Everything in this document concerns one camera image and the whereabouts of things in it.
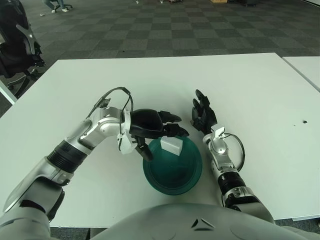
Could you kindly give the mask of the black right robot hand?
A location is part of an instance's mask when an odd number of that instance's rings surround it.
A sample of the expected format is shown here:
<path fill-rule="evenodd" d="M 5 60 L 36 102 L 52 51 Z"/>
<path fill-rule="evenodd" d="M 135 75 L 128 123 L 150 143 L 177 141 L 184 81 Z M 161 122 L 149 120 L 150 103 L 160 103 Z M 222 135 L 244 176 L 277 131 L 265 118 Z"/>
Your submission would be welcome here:
<path fill-rule="evenodd" d="M 215 112 L 210 107 L 210 101 L 199 89 L 195 90 L 197 99 L 193 99 L 191 125 L 204 135 L 212 132 L 212 126 L 218 124 Z"/>

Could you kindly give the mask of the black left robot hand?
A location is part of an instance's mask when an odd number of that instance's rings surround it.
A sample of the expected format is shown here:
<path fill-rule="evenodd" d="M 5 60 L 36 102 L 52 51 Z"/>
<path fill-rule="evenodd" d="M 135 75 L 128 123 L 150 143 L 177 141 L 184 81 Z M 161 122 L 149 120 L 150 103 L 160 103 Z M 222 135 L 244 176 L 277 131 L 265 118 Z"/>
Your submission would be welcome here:
<path fill-rule="evenodd" d="M 122 154 L 137 151 L 142 158 L 150 162 L 153 154 L 146 144 L 146 139 L 162 137 L 187 137 L 187 130 L 179 126 L 182 119 L 168 111 L 154 109 L 124 110 L 119 118 L 118 149 Z"/>

